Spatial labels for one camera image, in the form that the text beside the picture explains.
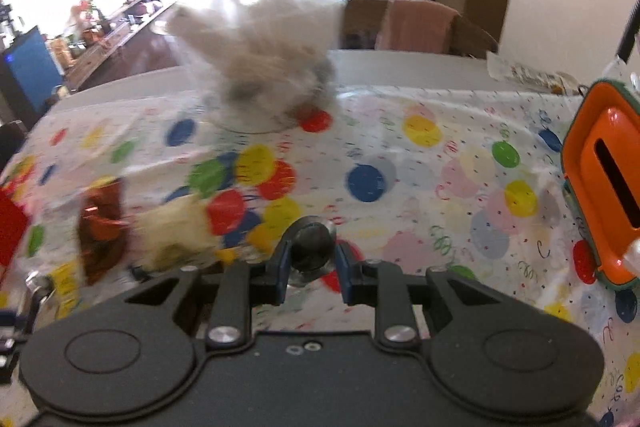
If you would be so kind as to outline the small black round jelly cup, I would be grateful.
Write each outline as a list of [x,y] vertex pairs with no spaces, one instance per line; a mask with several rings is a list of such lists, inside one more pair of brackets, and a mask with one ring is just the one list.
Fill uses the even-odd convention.
[[337,234],[332,221],[319,216],[299,218],[282,239],[290,262],[288,285],[304,287],[334,269]]

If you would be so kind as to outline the cream white snack bag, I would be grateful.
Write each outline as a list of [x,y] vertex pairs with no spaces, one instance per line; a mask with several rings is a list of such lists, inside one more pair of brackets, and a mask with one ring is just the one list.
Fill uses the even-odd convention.
[[140,263],[148,271],[167,271],[212,255],[220,238],[210,228],[205,202],[190,194],[139,213],[134,219]]

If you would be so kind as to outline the dark red foil snack bag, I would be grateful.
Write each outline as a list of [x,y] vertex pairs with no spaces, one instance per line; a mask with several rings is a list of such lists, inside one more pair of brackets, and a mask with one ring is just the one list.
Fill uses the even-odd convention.
[[124,219],[120,196],[122,181],[115,179],[89,188],[82,201],[77,237],[88,286],[98,283],[125,257],[129,223]]

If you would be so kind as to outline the yellow cartoon snack packet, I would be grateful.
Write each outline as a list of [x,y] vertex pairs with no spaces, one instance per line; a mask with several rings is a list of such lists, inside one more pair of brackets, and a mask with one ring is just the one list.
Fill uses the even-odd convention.
[[65,262],[50,273],[54,286],[54,295],[58,307],[55,318],[57,320],[68,317],[78,309],[81,303],[82,274],[77,261]]

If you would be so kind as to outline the colourful balloon tablecloth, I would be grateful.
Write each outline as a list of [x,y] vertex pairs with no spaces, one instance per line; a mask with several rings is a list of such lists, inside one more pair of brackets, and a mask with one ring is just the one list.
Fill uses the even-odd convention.
[[361,258],[413,274],[445,267],[590,332],[605,369],[590,411],[639,418],[639,294],[598,282],[584,226],[563,194],[560,148],[580,98],[410,88],[347,90],[299,126],[216,126],[192,93],[66,110],[32,130],[1,185],[32,220],[4,305],[30,271],[77,261],[77,310],[130,288],[123,267],[88,286],[77,238],[82,196],[122,181],[134,219],[181,196],[205,202],[220,248],[258,260],[296,219],[334,223]]

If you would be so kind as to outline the red cardboard box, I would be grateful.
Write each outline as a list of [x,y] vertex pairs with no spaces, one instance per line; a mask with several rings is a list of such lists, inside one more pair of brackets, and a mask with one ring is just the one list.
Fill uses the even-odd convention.
[[0,265],[6,269],[20,246],[23,235],[29,226],[29,217],[14,204],[13,200],[0,192]]

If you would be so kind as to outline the clear plastic jar with bags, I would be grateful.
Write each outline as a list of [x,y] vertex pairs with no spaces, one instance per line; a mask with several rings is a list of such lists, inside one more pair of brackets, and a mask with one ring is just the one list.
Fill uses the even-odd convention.
[[177,0],[165,23],[206,117],[232,132],[290,129],[331,105],[347,0]]

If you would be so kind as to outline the pink cloth on chair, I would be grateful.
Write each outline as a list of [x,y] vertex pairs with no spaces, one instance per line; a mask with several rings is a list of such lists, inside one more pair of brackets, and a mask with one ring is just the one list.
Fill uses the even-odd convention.
[[447,54],[458,16],[457,10],[431,0],[388,0],[375,49]]

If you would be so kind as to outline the orange tissue box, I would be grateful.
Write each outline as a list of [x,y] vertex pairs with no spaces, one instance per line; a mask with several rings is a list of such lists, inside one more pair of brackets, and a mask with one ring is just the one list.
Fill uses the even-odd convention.
[[639,238],[639,101],[620,81],[588,89],[565,135],[565,187],[587,230],[596,275],[614,289],[634,286],[624,257]]

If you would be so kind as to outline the long wooden TV console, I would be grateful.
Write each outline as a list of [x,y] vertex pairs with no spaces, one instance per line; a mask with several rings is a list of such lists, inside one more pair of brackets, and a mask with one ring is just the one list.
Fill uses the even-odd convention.
[[128,0],[65,73],[70,91],[177,65],[163,23],[175,0]]

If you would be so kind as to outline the blue-fronted black cabinet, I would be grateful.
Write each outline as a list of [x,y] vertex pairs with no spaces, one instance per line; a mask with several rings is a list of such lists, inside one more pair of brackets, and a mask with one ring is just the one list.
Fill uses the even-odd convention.
[[1,52],[1,95],[11,112],[9,121],[20,120],[32,129],[49,110],[48,101],[63,82],[37,26]]

